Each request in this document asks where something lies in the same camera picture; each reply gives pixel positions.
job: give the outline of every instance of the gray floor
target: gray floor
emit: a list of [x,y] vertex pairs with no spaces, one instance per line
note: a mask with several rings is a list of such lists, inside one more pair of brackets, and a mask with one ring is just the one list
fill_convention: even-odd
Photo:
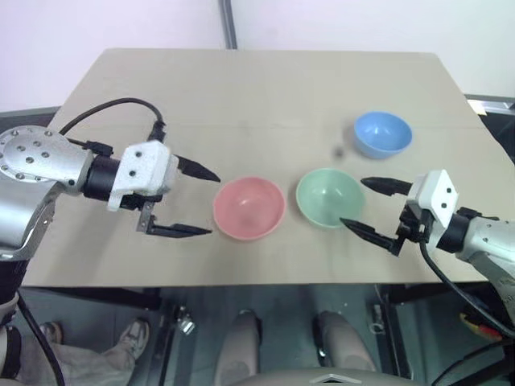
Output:
[[[146,384],[159,326],[157,313],[34,290],[26,289],[23,293],[39,322],[55,320],[62,323],[66,344],[97,352],[112,347],[130,320],[147,318],[154,334],[130,385]],[[318,366],[311,337],[311,319],[322,310],[340,312],[358,330],[374,361],[380,363],[376,337],[368,327],[370,307],[378,301],[373,285],[174,288],[164,289],[163,296],[185,304],[197,323],[191,335],[178,335],[175,341],[166,386],[211,385],[225,333],[242,309],[253,309],[262,320],[262,372]],[[421,384],[431,382],[449,364],[486,344],[461,324],[458,314],[462,307],[461,301],[452,294],[398,307],[407,357],[414,379]],[[28,333],[21,317],[15,324],[24,334]],[[448,380],[457,380],[500,358],[500,350],[483,355],[451,374]],[[493,381],[489,384],[508,383]]]

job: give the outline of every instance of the beige table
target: beige table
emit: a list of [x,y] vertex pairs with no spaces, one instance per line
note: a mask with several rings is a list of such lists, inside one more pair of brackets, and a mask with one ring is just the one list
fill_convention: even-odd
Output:
[[[167,144],[224,182],[245,175],[275,181],[288,199],[284,220],[262,240],[231,240],[212,220],[220,185],[184,176],[157,206],[159,220],[213,228],[212,235],[147,236],[134,231],[137,212],[110,213],[105,203],[61,196],[25,285],[437,281],[410,243],[393,257],[347,230],[314,228],[299,214],[296,183],[323,166],[356,179],[406,181],[445,168],[460,205],[515,217],[513,164],[434,55],[113,49],[93,65],[51,127],[118,97],[156,104],[168,124]],[[404,117],[414,131],[412,146],[382,161],[359,155],[352,123],[369,110]],[[140,106],[118,106],[78,125],[70,137],[110,143],[119,155],[146,137],[153,119]],[[337,146],[344,148],[342,159],[333,156]],[[403,197],[364,192],[362,220],[393,235]],[[482,278],[452,255],[435,259],[452,280]]]

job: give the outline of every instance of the shoe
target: shoe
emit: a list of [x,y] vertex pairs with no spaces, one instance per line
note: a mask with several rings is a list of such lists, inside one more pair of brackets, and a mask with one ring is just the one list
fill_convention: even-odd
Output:
[[136,319],[122,332],[118,345],[125,348],[134,359],[138,359],[145,351],[149,338],[150,324],[145,320]]
[[39,325],[49,343],[63,344],[63,328],[57,322],[46,322]]

